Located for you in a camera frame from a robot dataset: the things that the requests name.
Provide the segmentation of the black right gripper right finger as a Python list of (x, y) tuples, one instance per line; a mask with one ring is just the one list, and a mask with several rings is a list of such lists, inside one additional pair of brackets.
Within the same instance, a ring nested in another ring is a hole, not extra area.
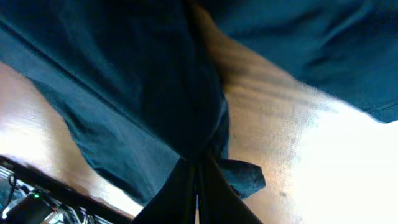
[(197, 164), (199, 221), (202, 224), (261, 224), (233, 192), (215, 159), (207, 155)]

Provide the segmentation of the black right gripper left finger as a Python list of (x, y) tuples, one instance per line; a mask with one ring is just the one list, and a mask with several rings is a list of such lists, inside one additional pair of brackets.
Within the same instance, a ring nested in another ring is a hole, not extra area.
[(194, 224), (195, 214), (195, 168), (179, 159), (164, 186), (132, 224)]

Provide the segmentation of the navy blue shorts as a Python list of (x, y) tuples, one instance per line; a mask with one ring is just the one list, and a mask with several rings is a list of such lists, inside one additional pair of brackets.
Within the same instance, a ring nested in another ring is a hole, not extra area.
[[(2, 1), (1, 61), (65, 120), (87, 163), (141, 205), (212, 151), (240, 198), (266, 185), (228, 157), (229, 114), (191, 1)], [(396, 1), (200, 1), (293, 77), (397, 120)]]

